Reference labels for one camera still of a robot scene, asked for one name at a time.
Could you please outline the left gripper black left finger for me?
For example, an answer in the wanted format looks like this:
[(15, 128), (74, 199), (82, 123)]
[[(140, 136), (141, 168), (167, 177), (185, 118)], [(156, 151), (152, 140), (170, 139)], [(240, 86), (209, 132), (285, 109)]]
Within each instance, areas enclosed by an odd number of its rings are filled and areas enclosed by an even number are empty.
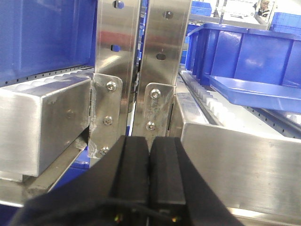
[(144, 226), (149, 150), (143, 137), (121, 136), (88, 171), (28, 200), (13, 226)]

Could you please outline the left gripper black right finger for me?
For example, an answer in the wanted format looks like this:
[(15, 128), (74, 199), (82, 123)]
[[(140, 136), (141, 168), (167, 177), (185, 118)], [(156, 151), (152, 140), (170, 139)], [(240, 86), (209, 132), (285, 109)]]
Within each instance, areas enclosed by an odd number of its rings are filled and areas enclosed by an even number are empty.
[(152, 226), (240, 226), (202, 178), (181, 141), (157, 137), (150, 151), (150, 207), (170, 220)]

